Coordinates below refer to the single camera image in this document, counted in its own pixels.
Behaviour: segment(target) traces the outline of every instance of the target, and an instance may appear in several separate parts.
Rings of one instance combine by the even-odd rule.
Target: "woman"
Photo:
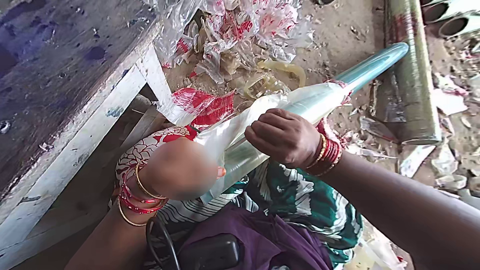
[[[300,116],[285,110],[272,109],[263,114],[247,128],[245,136],[257,149],[283,164],[285,175],[288,174],[290,178],[293,174],[291,183],[275,185],[274,179],[267,179],[273,201],[271,208],[275,214],[270,211],[268,216],[259,212],[247,213],[241,208],[228,206],[201,222],[184,243],[184,248],[216,233],[234,233],[238,239],[246,239],[245,242],[240,241],[244,245],[245,256],[239,269],[332,269],[331,258],[335,257],[328,256],[326,252],[327,247],[335,245],[335,242],[325,237],[318,241],[318,236],[328,234],[320,234],[322,228],[315,226],[315,221],[320,221],[325,215],[317,215],[315,212],[310,215],[295,214],[303,201],[292,200],[288,195],[291,190],[289,184],[299,190],[315,191],[313,186],[299,184],[304,176],[300,177],[296,171],[287,172],[287,168],[301,168],[308,172],[309,175],[305,174],[307,178],[321,175],[323,182],[341,193],[376,228],[408,251],[416,264],[429,269],[477,268],[476,255],[480,250],[478,210],[359,157],[346,152],[341,154],[338,144],[325,135],[325,132],[319,133]],[[275,205],[276,201],[287,203],[282,208]],[[73,256],[66,269],[140,268],[145,254],[145,228],[129,225],[121,213],[135,223],[145,223],[154,215],[136,214],[127,210],[110,211]],[[314,222],[308,219],[311,216],[315,216]],[[229,231],[231,228],[225,225],[232,219],[238,220],[231,224],[237,229],[235,232]],[[359,222],[353,218],[350,221],[343,223],[349,224],[353,232],[359,231]],[[267,222],[273,228],[270,231],[264,230]],[[245,231],[253,232],[258,240],[256,243],[263,245],[252,244],[252,238],[245,236]],[[355,242],[354,237],[343,239],[346,239],[342,242],[345,245],[349,239]]]

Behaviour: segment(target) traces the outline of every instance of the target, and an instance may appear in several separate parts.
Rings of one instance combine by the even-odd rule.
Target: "finger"
[[[289,126],[291,126],[291,120],[287,120],[281,116],[278,116],[273,113],[264,113],[260,115],[258,121],[262,121],[264,123],[270,124],[274,127],[277,127],[281,130],[287,130]]]
[[[259,138],[251,126],[248,126],[245,130],[245,138],[253,145],[253,147],[266,155],[274,156],[278,153],[277,148]]]
[[[295,120],[295,119],[301,118],[301,116],[299,116],[297,114],[294,114],[292,112],[289,112],[288,110],[279,109],[279,108],[269,109],[266,112],[276,114],[276,115],[278,115],[280,117],[283,117],[285,119],[288,119],[288,120]]]
[[[254,121],[251,125],[257,137],[277,146],[278,142],[285,137],[285,132],[277,127],[262,121]]]

